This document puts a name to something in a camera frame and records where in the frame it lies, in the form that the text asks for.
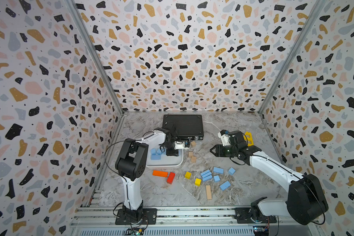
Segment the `white plastic tub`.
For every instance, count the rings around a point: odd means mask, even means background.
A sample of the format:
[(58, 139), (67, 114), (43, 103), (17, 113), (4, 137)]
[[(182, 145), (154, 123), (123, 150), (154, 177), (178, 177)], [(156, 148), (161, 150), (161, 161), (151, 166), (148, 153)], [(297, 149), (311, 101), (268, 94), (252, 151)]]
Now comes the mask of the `white plastic tub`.
[(183, 150), (180, 149), (179, 156), (167, 156), (165, 152), (161, 154), (160, 160), (151, 160), (151, 149), (148, 152), (146, 167), (150, 169), (179, 168), (183, 163)]

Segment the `long speckled blue block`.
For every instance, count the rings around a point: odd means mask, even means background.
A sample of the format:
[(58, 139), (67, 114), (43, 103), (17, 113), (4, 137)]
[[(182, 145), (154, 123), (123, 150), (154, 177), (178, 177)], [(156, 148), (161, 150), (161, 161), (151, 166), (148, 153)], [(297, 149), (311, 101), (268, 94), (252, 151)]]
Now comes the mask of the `long speckled blue block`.
[(161, 155), (152, 154), (150, 159), (151, 160), (160, 160), (161, 159)]

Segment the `blue long block stack bottom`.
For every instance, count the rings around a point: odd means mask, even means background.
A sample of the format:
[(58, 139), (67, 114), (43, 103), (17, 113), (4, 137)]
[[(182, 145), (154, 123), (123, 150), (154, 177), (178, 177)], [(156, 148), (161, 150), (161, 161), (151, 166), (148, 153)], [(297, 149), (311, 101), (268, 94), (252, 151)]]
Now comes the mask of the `blue long block stack bottom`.
[(208, 180), (211, 180), (212, 179), (212, 175), (208, 175), (206, 177), (203, 178), (203, 181), (208, 181)]

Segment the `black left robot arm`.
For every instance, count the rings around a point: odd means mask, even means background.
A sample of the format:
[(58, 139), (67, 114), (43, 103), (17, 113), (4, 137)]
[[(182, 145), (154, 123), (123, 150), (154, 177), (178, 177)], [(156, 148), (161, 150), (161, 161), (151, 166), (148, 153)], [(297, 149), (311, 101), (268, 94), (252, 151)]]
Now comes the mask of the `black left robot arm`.
[(146, 133), (142, 138), (127, 138), (119, 152), (115, 168), (124, 184), (123, 208), (119, 210), (117, 224), (139, 223), (144, 213), (140, 177), (146, 168), (166, 169), (180, 167), (184, 142), (175, 123), (167, 122), (161, 128)]

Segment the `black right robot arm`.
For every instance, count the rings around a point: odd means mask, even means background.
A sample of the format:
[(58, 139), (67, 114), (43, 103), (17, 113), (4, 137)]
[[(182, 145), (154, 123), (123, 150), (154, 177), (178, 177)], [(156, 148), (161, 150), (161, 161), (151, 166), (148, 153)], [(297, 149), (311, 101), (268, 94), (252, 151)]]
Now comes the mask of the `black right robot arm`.
[(259, 198), (250, 205), (249, 213), (239, 220), (261, 223), (267, 217), (291, 217), (301, 225), (308, 225), (328, 211), (328, 204), (319, 179), (313, 174), (301, 174), (270, 158), (259, 147), (249, 143), (249, 135), (241, 131), (221, 130), (221, 143), (210, 149), (216, 157), (229, 158), (239, 165), (248, 165), (266, 174), (288, 194), (285, 199)]

